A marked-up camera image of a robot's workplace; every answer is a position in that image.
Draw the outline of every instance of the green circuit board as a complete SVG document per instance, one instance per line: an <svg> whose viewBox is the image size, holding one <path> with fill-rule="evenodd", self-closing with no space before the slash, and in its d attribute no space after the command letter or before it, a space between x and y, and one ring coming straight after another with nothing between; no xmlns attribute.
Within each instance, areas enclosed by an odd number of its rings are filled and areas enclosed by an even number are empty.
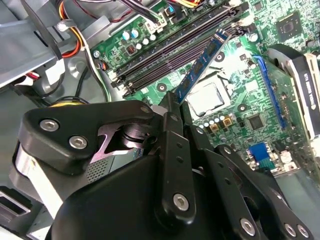
<svg viewBox="0 0 320 240"><path fill-rule="evenodd" d="M164 9L168 7L169 6L165 2L160 1L154 7L152 7L152 10L159 13L163 12ZM198 18L210 9L212 9L212 7L210 7L209 5L204 5L202 8L199 8L197 10L184 8L183 11L187 14L187 17L177 23L171 23L168 20L168 17L165 15L164 18L166 25L163 27L163 30L161 32L154 34L154 36L156 36L156 40L153 41L150 40L151 33L146 26L147 21L142 17L138 17L122 29L117 30L114 34L112 32L112 37L104 42L101 42L91 51L98 51L101 58L109 65L109 67L111 67L113 70L116 70L118 67L124 65L129 60L138 57L140 53L151 49L158 42L161 42L162 40L168 38L168 36L170 36L172 33L180 30L183 26L192 22L194 19ZM133 30L138 33L137 37L133 37ZM124 40L123 33L129 33L129 39ZM148 44L143 44L144 39L148 39ZM136 45L138 43L142 45L142 49L136 49ZM135 49L134 53L132 54L130 54L130 52L128 51L128 47L130 46Z"/></svg>
<svg viewBox="0 0 320 240"><path fill-rule="evenodd" d="M251 146L265 143L271 154L279 155L283 146L297 161L298 168L303 167L319 183L319 168L314 156L306 126L298 104L294 82L290 76L268 62L267 49L273 44L282 43L302 53L319 51L320 2L314 0L250 0L249 12L256 25L255 39L252 35L233 38L222 50L223 61L215 61L211 66L216 75L224 79L225 85L232 86L230 105L194 121L207 133L213 146L230 145L250 164L252 156L248 152ZM293 28L287 33L288 25ZM286 127L281 127L275 106L267 91L266 83L259 65L253 55L263 56L267 64L268 76L273 85L276 99L284 116ZM248 61L256 64L250 67ZM192 62L177 71L159 79L139 90L127 100L138 99L151 105L157 105L167 91L181 82ZM224 117L230 120L215 119Z"/></svg>

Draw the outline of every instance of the motherboard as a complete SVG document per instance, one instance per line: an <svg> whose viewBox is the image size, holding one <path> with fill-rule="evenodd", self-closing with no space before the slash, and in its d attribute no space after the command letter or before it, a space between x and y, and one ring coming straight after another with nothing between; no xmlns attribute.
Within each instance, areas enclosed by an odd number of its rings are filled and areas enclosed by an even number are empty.
<svg viewBox="0 0 320 240"><path fill-rule="evenodd" d="M319 184L320 2L204 0L177 10L161 1L153 10L163 21L137 17L92 49L123 97L159 104L224 29L232 39L186 98L194 124L253 170L302 168Z"/></svg>

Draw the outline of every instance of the screw head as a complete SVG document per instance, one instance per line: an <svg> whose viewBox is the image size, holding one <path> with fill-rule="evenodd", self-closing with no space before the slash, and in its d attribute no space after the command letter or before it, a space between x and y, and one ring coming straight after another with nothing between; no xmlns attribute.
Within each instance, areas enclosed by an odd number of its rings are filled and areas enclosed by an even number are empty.
<svg viewBox="0 0 320 240"><path fill-rule="evenodd" d="M254 236L256 235L256 230L254 228L254 226L252 225L252 223L246 219L246 218L241 218L240 219L240 224L241 224L241 227L243 228L243 230L249 234L250 236Z"/></svg>
<svg viewBox="0 0 320 240"><path fill-rule="evenodd" d="M69 144L74 149L85 149L88 145L87 140L82 136L72 136L69 139Z"/></svg>
<svg viewBox="0 0 320 240"><path fill-rule="evenodd" d="M150 113L150 110L148 108L146 108L145 106L140 107L140 109L145 112L145 113Z"/></svg>
<svg viewBox="0 0 320 240"><path fill-rule="evenodd" d="M226 152L227 154L231 154L230 149L229 149L229 148L227 148L226 146L225 146L223 149L225 150L225 152Z"/></svg>
<svg viewBox="0 0 320 240"><path fill-rule="evenodd" d="M59 129L59 124L51 119L45 119L40 122L40 128L48 132L54 132Z"/></svg>
<svg viewBox="0 0 320 240"><path fill-rule="evenodd" d="M204 131L200 128L200 127L197 127L196 128L196 131L200 134L204 134Z"/></svg>
<svg viewBox="0 0 320 240"><path fill-rule="evenodd" d="M93 52L93 57L98 59L100 57L100 52L99 51L94 51Z"/></svg>
<svg viewBox="0 0 320 240"><path fill-rule="evenodd" d="M297 228L299 230L299 232L305 237L305 238L309 238L309 233L307 232L307 230L305 230L305 228L301 225L297 225Z"/></svg>
<svg viewBox="0 0 320 240"><path fill-rule="evenodd" d="M181 211L187 211L189 209L189 202L185 196L180 193L176 193L173 196L174 205Z"/></svg>
<svg viewBox="0 0 320 240"><path fill-rule="evenodd" d="M292 226L290 226L288 223L284 224L285 230L292 236L292 237L296 237L296 231L293 229Z"/></svg>

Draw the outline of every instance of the metal mesh grille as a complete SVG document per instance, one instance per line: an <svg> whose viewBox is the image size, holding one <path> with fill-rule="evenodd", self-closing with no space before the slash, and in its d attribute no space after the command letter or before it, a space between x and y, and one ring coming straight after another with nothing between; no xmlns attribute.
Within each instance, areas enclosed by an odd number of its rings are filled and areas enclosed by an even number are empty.
<svg viewBox="0 0 320 240"><path fill-rule="evenodd" d="M86 170L86 178L89 183L92 183L103 176L107 175L110 171L114 157L108 157L103 160L91 163Z"/></svg>

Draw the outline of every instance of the blue ram stick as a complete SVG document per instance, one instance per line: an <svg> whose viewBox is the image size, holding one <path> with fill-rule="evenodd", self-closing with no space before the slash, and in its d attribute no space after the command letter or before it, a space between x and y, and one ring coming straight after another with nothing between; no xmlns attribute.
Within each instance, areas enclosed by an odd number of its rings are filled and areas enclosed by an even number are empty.
<svg viewBox="0 0 320 240"><path fill-rule="evenodd" d="M207 68L211 65L230 38L231 35L222 29L217 29L213 34L208 45L194 61L192 67L175 90L180 105L184 102L192 88L197 84L201 76L206 72Z"/></svg>
<svg viewBox="0 0 320 240"><path fill-rule="evenodd" d="M284 118L282 117L278 100L277 100L276 95L272 89L272 83L268 77L268 70L267 70L266 63L265 63L264 59L262 58L262 56L254 55L253 57L257 60L257 62L259 64L259 67L260 67L260 70L262 72L262 76L264 79L264 83L266 85L266 89L268 90L271 102L272 102L274 109L275 109L276 117L278 118L278 121L280 123L281 128L284 129L286 127L286 122L285 122Z"/></svg>

